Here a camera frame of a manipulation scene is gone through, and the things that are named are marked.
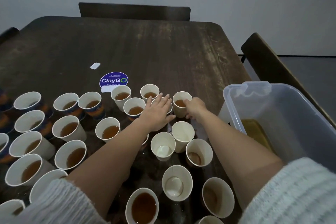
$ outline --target empty paper cup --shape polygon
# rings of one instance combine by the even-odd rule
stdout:
[[[77,127],[70,134],[62,136],[63,128],[70,123],[77,123]],[[52,133],[55,137],[61,138],[66,142],[72,140],[81,140],[81,141],[86,140],[86,132],[84,131],[82,125],[79,122],[79,119],[76,116],[71,115],[64,116],[58,121],[56,121],[52,127]]]
[[[78,99],[76,93],[65,93],[55,99],[54,108],[64,115],[76,116],[79,120],[82,120],[85,117],[85,112],[78,106]]]
[[[144,100],[142,100],[141,98],[130,98],[129,100],[127,100],[124,104],[124,112],[127,114],[127,117],[129,118],[129,120],[134,121],[135,119],[139,118],[142,111],[138,114],[132,115],[132,114],[128,114],[128,112],[134,108],[134,107],[141,107],[142,110],[145,109],[146,107],[146,103]]]
[[[72,154],[75,150],[79,148],[85,149],[83,150],[83,157],[81,157],[81,155],[79,154]],[[86,148],[86,144],[83,141],[73,140],[73,141],[67,142],[56,152],[55,165],[58,169],[62,169],[62,170],[73,169],[84,161],[86,157],[86,153],[87,153],[87,148]],[[69,158],[70,154],[72,154],[73,157],[77,155],[77,157],[75,157],[74,159],[71,159],[71,157]]]
[[[160,94],[160,90],[159,90],[158,86],[156,86],[154,84],[146,84],[140,90],[141,97],[145,101],[145,103],[147,103],[147,100],[149,99],[149,96],[146,96],[146,94],[149,93],[149,92],[152,92],[152,93],[156,94],[156,96],[152,97],[152,99],[156,99],[158,94]]]
[[[14,125],[15,130],[19,133],[38,131],[47,140],[53,137],[52,127],[51,121],[40,110],[26,112],[16,120]]]
[[[7,94],[0,89],[0,112],[4,112],[13,107],[13,101],[7,96]]]
[[[25,182],[22,181],[23,172],[30,167],[30,165],[36,161],[40,161],[40,167],[36,171],[36,173]],[[19,158],[17,161],[13,163],[8,169],[5,182],[7,185],[16,187],[20,185],[24,186],[32,186],[35,182],[41,178],[42,175],[46,174],[47,172],[54,170],[53,167],[48,161],[37,154],[28,154]]]
[[[105,109],[102,103],[102,96],[98,92],[87,92],[78,100],[78,105],[94,120],[101,120],[105,117]]]
[[[205,167],[210,164],[213,152],[210,144],[203,139],[191,140],[185,149],[187,162],[191,167]]]
[[[147,141],[148,141],[148,138],[149,138],[149,134],[147,135],[147,137],[146,137],[146,140],[143,142],[143,144],[141,145],[141,148],[140,148],[140,150],[139,151],[143,151],[143,150],[145,150],[145,148],[147,147]]]
[[[68,174],[64,170],[60,169],[47,172],[34,184],[31,189],[29,194],[30,203],[35,202],[53,180],[64,178],[66,176],[68,176]]]
[[[0,112],[0,133],[8,134],[14,128],[14,123],[9,119],[7,115]]]
[[[175,93],[175,95],[173,96],[174,114],[178,118],[184,118],[187,115],[187,107],[185,107],[184,103],[181,103],[183,105],[183,107],[178,106],[176,104],[176,101],[177,100],[184,100],[184,99],[191,100],[192,98],[193,97],[185,91],[179,91],[179,92]]]
[[[185,167],[174,165],[163,174],[162,188],[170,200],[183,201],[190,196],[193,178]]]
[[[16,216],[25,208],[25,203],[22,200],[12,199],[0,205],[0,216]]]
[[[150,148],[160,161],[167,161],[175,150],[174,137],[167,132],[156,134],[150,142]]]
[[[202,188],[202,198],[208,211],[217,218],[229,216],[235,206],[230,186],[220,178],[207,179]]]
[[[32,153],[48,160],[55,154],[55,146],[46,140],[40,132],[29,131],[18,136],[9,148],[9,154],[16,158]]]
[[[173,110],[173,103],[170,103],[170,108],[168,109],[167,115],[170,115],[172,110]]]
[[[5,133],[0,133],[0,163],[9,164],[15,160],[9,154],[9,148],[11,143],[9,142],[9,136]]]
[[[53,110],[44,103],[41,94],[36,91],[22,94],[15,99],[13,106],[15,109],[22,111],[23,113],[32,110],[41,110],[45,113],[47,118],[50,118],[53,115]]]
[[[103,133],[104,133],[105,129],[107,129],[108,127],[111,127],[111,126],[117,126],[119,128],[117,133],[112,137],[103,139]],[[111,140],[113,137],[115,137],[120,132],[120,123],[116,118],[108,117],[108,118],[105,118],[105,119],[101,120],[97,124],[95,131],[96,131],[96,136],[99,139],[102,139],[104,142],[107,142],[107,141]]]
[[[117,100],[116,96],[120,93],[128,93],[128,97],[122,99],[122,100]],[[126,85],[120,85],[114,88],[111,91],[111,98],[114,100],[115,104],[118,106],[120,111],[124,111],[124,103],[131,98],[131,89],[126,86]]]
[[[195,136],[195,130],[191,124],[185,121],[178,121],[171,127],[171,133],[176,141],[176,153],[186,150],[188,142]]]
[[[137,222],[133,219],[132,216],[132,206],[134,203],[134,200],[137,198],[137,196],[139,196],[142,193],[148,193],[149,195],[151,195],[156,203],[156,212],[155,215],[153,217],[153,219],[148,222],[147,224],[154,224],[154,222],[156,221],[158,214],[159,214],[159,201],[157,196],[155,195],[155,193],[148,189],[148,188],[139,188],[137,189],[135,192],[132,193],[132,195],[129,197],[127,204],[126,204],[126,210],[125,210],[125,215],[126,215],[126,221],[128,224],[137,224]]]
[[[223,222],[215,216],[208,215],[196,221],[195,224],[223,224]]]

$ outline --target wooden table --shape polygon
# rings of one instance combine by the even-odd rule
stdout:
[[[89,68],[94,62],[101,63],[96,70]],[[152,83],[171,97],[178,91],[187,91],[203,99],[215,114],[223,105],[225,86],[250,81],[221,27],[210,22],[42,17],[0,46],[0,87],[13,99],[38,91],[52,106],[56,97],[66,92],[79,96],[88,91],[100,92],[100,78],[114,71],[127,74],[133,97],[141,97],[140,88]],[[128,126],[126,115],[119,111],[110,94],[102,96],[107,116],[119,119],[122,128]],[[53,121],[59,117],[55,114]],[[93,153],[103,145],[94,135],[96,122],[86,118],[82,125]],[[196,128],[196,136],[207,140],[202,128]],[[200,204],[204,181],[218,176],[230,184],[218,159],[214,157],[203,169],[190,169],[194,188],[191,196],[180,203],[170,201],[161,185],[164,171],[176,164],[185,166],[185,154],[174,153],[168,162],[159,162],[150,145],[138,154],[130,178],[110,209],[112,223],[125,222],[126,202],[139,187],[148,187],[157,194],[157,223],[194,223],[209,215]],[[2,191],[11,189],[5,186]],[[240,214],[236,203],[225,223],[236,223]]]

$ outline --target gray floor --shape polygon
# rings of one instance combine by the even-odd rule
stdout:
[[[336,58],[316,57],[280,57],[305,89],[336,121]],[[246,59],[244,66],[254,81],[259,81],[250,63]]]

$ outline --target wooden chair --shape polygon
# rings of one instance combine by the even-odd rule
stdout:
[[[253,33],[242,45],[241,50],[244,54],[241,59],[242,62],[245,59],[244,57],[246,57],[261,81],[268,81],[270,83],[285,83],[297,88],[329,121],[329,123],[336,128],[336,123],[305,90],[304,86],[281,62],[276,53],[268,46],[258,33]]]
[[[4,31],[0,35],[0,45],[9,40],[10,38],[14,37],[15,35],[19,34],[19,30],[17,28],[9,28],[8,30]]]
[[[82,17],[189,21],[189,7],[78,3]]]

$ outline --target white wall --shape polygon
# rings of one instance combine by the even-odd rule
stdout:
[[[189,6],[219,24],[237,53],[258,32],[280,55],[336,56],[336,0],[0,0],[0,31],[46,15],[80,16],[78,2]]]

